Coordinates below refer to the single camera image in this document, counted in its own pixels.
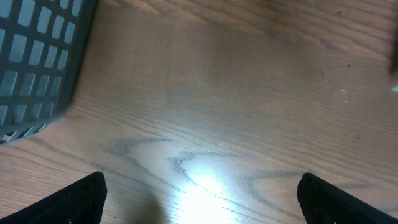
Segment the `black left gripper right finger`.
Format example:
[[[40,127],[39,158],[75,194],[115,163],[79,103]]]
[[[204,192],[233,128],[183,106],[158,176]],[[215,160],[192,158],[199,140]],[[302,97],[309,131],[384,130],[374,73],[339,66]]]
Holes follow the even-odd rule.
[[[309,172],[298,184],[297,199],[308,224],[397,224],[396,218]]]

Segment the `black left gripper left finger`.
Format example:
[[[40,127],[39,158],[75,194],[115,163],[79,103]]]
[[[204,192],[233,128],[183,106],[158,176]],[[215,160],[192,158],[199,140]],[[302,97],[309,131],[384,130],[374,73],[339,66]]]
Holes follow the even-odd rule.
[[[94,172],[48,197],[1,218],[1,224],[99,224],[107,187],[102,172]]]

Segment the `mint green snack pack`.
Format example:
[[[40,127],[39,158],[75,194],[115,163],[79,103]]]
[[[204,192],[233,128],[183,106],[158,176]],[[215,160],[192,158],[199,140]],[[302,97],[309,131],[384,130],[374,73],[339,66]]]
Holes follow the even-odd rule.
[[[398,86],[394,86],[391,91],[394,93],[398,93]]]

